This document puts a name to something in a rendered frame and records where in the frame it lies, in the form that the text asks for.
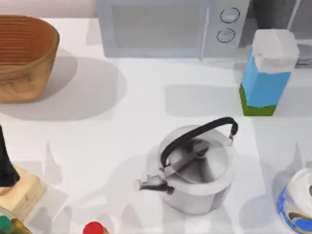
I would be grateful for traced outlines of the pale microwave oven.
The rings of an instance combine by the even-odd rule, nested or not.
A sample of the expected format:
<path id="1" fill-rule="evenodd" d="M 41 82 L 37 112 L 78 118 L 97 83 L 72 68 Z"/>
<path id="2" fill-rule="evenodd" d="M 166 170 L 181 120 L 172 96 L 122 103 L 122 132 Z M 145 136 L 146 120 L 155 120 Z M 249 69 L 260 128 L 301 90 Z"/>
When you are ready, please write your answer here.
<path id="1" fill-rule="evenodd" d="M 105 56 L 109 58 L 232 57 L 239 47 L 250 0 L 96 0 Z M 224 9 L 240 17 L 224 23 Z M 220 43 L 220 30 L 235 38 Z"/>

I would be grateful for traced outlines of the round microwave knob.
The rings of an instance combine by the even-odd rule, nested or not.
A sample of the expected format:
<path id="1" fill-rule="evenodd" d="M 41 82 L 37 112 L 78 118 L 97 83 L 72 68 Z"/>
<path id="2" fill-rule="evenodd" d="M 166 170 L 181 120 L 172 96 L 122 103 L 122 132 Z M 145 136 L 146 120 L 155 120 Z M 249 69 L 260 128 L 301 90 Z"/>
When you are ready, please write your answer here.
<path id="1" fill-rule="evenodd" d="M 216 36 L 220 43 L 229 43 L 235 38 L 235 31 L 233 29 L 227 28 L 220 30 Z"/>
<path id="2" fill-rule="evenodd" d="M 224 9 L 220 14 L 220 19 L 224 23 L 234 23 L 240 17 L 240 11 L 237 8 Z"/>

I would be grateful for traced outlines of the blue white green carton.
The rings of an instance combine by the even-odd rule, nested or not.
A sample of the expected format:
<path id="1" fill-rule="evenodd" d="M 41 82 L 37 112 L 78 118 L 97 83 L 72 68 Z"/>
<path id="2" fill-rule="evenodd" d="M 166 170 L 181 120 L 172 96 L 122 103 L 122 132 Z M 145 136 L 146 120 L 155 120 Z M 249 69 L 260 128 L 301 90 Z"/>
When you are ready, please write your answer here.
<path id="1" fill-rule="evenodd" d="M 272 116 L 299 57 L 294 34 L 287 29 L 258 29 L 239 87 L 245 116 Z"/>

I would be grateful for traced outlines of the brown woven basket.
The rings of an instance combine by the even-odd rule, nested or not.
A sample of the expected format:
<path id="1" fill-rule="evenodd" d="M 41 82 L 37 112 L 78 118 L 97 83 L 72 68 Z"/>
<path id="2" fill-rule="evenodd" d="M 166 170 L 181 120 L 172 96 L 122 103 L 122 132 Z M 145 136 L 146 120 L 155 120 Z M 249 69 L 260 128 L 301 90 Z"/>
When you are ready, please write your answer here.
<path id="1" fill-rule="evenodd" d="M 53 70 L 60 35 L 31 16 L 0 15 L 0 103 L 39 98 Z"/>

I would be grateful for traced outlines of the cream rectangular block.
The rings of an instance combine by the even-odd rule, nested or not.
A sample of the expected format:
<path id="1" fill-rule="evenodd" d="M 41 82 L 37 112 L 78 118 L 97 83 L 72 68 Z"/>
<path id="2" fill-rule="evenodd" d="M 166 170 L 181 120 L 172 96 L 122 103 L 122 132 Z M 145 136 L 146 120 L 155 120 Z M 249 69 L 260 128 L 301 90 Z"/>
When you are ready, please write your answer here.
<path id="1" fill-rule="evenodd" d="M 0 185 L 0 214 L 24 221 L 45 193 L 45 186 L 30 171 L 13 166 L 19 181 L 13 186 Z"/>

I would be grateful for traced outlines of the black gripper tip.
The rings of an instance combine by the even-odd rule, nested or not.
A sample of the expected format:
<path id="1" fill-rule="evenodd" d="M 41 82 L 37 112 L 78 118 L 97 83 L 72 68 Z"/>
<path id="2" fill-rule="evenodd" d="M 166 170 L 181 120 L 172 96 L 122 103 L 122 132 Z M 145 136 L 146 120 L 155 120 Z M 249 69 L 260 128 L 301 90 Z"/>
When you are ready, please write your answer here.
<path id="1" fill-rule="evenodd" d="M 0 187 L 13 187 L 20 180 L 20 176 L 7 153 L 2 126 L 0 125 Z"/>

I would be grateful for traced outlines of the white and blue can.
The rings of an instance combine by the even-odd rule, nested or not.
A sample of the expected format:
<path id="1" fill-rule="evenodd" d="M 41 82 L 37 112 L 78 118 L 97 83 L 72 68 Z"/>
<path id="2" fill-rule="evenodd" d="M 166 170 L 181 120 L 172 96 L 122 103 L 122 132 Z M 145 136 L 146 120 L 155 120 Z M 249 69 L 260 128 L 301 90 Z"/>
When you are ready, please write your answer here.
<path id="1" fill-rule="evenodd" d="M 294 174 L 277 199 L 277 213 L 297 234 L 312 234 L 312 169 Z"/>

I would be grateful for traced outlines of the green capped bottle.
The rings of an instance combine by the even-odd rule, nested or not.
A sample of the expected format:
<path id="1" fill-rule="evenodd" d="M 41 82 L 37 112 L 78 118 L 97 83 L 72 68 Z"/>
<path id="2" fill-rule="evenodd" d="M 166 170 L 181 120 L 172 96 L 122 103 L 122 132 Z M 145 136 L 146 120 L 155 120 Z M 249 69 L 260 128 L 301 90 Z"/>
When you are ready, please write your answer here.
<path id="1" fill-rule="evenodd" d="M 32 232 L 19 219 L 9 219 L 5 215 L 0 215 L 0 234 L 32 234 Z"/>

